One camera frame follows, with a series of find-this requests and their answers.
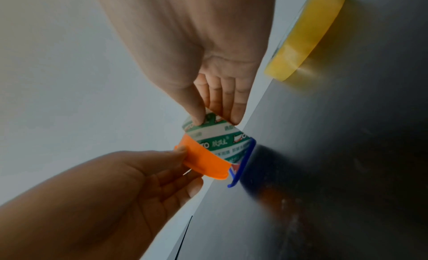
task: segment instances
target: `white floor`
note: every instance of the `white floor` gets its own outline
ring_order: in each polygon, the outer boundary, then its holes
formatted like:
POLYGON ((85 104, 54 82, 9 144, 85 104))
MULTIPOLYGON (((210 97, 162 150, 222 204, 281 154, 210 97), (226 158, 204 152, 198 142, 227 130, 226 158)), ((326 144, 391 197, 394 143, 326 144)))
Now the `white floor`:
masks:
MULTIPOLYGON (((267 55, 243 128, 270 79, 263 68, 305 0, 277 0, 267 55)), ((0 204, 37 183, 117 150, 166 150, 182 108, 154 88, 96 0, 0 0, 0 204)), ((143 257, 166 259, 212 180, 143 257)))

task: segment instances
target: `orange plastic handle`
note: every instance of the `orange plastic handle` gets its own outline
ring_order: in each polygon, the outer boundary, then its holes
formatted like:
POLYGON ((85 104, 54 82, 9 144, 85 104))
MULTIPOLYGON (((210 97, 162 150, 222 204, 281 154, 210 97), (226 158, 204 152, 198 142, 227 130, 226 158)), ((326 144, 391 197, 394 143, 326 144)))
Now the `orange plastic handle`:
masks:
POLYGON ((187 148, 187 157, 183 164, 208 177, 224 180, 229 175, 231 163, 214 155, 189 135, 184 134, 178 146, 187 148))

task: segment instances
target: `blue plastic part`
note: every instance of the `blue plastic part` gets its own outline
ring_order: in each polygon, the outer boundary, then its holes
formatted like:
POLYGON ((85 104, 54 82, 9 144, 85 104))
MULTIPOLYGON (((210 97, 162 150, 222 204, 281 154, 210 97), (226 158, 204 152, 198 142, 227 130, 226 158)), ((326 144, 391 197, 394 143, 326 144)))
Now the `blue plastic part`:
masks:
POLYGON ((239 165, 239 169, 236 172, 236 174, 233 173, 232 168, 229 169, 229 172, 233 177, 233 181, 232 181, 232 183, 227 185, 228 188, 234 187, 238 183, 239 179, 241 178, 242 173, 244 172, 245 166, 247 165, 248 159, 250 158, 251 153, 253 153, 253 150, 254 150, 256 143, 257 142, 253 138, 250 139, 250 146, 248 147, 247 152, 245 153, 245 156, 242 159, 241 164, 239 165))

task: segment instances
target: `yellow tape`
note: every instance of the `yellow tape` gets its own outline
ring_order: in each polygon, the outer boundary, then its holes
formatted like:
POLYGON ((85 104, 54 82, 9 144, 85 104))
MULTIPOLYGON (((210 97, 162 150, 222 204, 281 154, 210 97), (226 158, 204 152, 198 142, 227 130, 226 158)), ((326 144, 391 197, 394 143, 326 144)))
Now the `yellow tape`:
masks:
POLYGON ((345 0, 307 0, 295 25, 280 43, 265 74, 286 80, 317 46, 339 14, 345 0))

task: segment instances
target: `table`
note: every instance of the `table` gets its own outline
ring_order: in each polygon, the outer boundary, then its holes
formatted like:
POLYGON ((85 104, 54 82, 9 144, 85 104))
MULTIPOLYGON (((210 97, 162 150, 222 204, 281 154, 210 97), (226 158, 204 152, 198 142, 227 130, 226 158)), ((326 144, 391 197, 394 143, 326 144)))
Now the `table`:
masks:
POLYGON ((178 259, 426 259, 428 0, 346 0, 244 132, 240 184, 214 182, 178 259))

